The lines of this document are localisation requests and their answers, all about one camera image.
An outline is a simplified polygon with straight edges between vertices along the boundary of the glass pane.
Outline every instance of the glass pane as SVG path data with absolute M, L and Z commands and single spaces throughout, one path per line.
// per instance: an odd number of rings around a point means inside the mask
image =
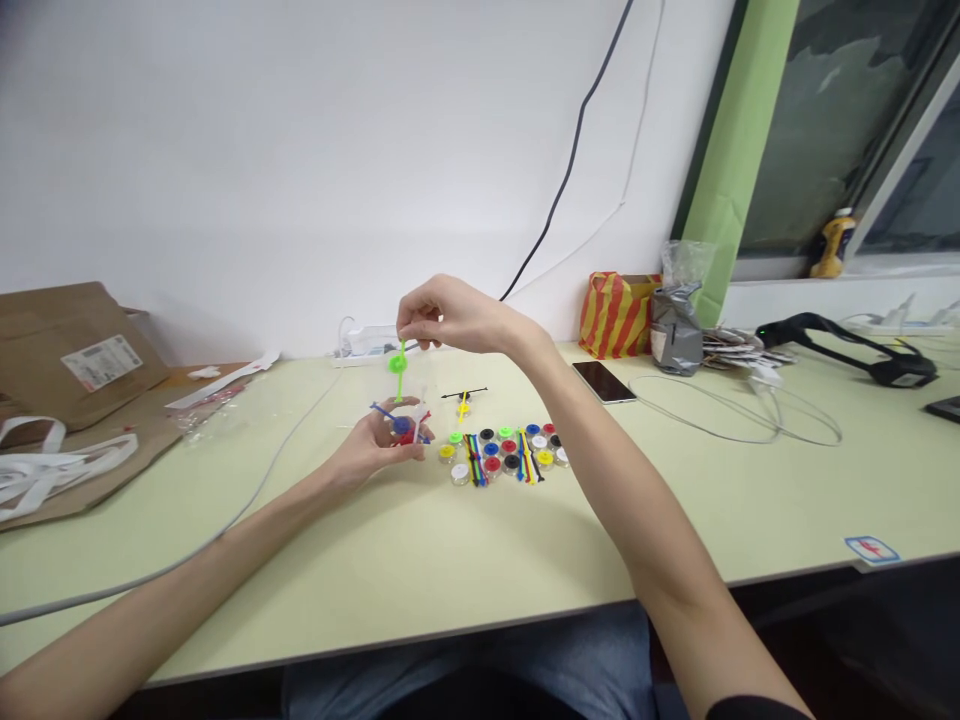
M 960 87 L 923 141 L 862 253 L 960 251 Z
M 951 0 L 801 0 L 740 257 L 809 252 L 951 7 Z

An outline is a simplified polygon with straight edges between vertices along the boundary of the window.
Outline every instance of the window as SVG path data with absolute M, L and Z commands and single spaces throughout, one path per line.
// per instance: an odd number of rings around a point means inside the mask
M 960 252 L 960 86 L 886 200 L 861 255 Z
M 955 0 L 801 0 L 735 280 L 804 274 L 845 205 L 869 221 L 848 260 L 960 251 L 958 25 Z

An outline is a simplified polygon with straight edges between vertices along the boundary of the smartphone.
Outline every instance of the smartphone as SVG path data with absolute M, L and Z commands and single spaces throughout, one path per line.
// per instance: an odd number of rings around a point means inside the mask
M 955 398 L 941 400 L 940 402 L 930 403 L 923 408 L 928 413 L 939 415 L 947 420 L 960 422 L 960 395 Z
M 617 380 L 616 375 L 607 370 L 603 363 L 596 361 L 574 363 L 573 369 L 580 374 L 587 387 L 593 390 L 593 394 L 604 405 L 637 399 L 630 388 Z

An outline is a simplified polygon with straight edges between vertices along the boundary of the light green desk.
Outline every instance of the light green desk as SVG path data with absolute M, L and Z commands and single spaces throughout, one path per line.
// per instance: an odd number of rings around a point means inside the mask
M 563 353 L 570 362 L 586 359 L 575 346 Z M 546 420 L 533 388 L 504 357 L 443 351 L 431 363 L 442 392 L 490 388 L 476 397 L 471 431 Z M 646 359 L 608 366 L 623 380 L 657 374 Z M 114 585 L 196 547 L 245 502 L 278 444 L 338 372 L 327 360 L 278 365 L 211 421 L 209 437 L 182 443 L 86 516 L 0 535 L 0 610 Z M 343 371 L 288 444 L 258 506 L 337 447 L 346 433 L 337 426 L 356 420 L 373 399 L 373 372 Z M 893 390 L 810 355 L 783 374 L 791 390 L 840 422 L 842 447 L 790 439 L 735 444 L 640 403 L 610 408 L 663 473 L 724 579 L 746 583 L 849 565 L 857 558 L 844 538 L 856 535 L 880 538 L 906 562 L 960 552 L 960 427 L 919 410 L 960 394 L 960 373 L 946 372 L 922 390 Z M 724 374 L 703 371 L 693 382 L 751 400 L 745 384 Z M 766 432 L 673 383 L 646 381 L 638 390 L 724 432 Z M 436 413 L 443 425 L 454 405 Z M 786 422 L 828 437 L 791 407 Z M 509 478 L 487 489 L 454 487 L 447 478 L 434 454 L 384 472 L 241 588 L 153 682 L 523 622 L 631 596 L 572 471 L 557 469 L 533 487 Z M 104 604 L 0 630 L 0 673 Z

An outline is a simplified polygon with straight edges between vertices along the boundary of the forearm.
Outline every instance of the forearm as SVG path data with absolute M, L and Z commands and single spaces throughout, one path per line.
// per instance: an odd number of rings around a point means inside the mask
M 695 605 L 726 594 L 670 488 L 556 348 L 525 346 L 512 357 L 543 399 L 583 493 L 648 610 L 664 600 Z
M 560 357 L 512 355 L 563 438 L 583 493 L 656 626 L 692 717 L 717 700 L 765 695 L 809 713 L 723 583 L 660 473 Z
M 326 487 L 331 490 L 318 491 Z M 237 588 L 336 502 L 332 488 L 329 482 L 293 487 L 197 557 L 131 591 L 23 662 L 0 679 L 0 717 L 109 715 Z

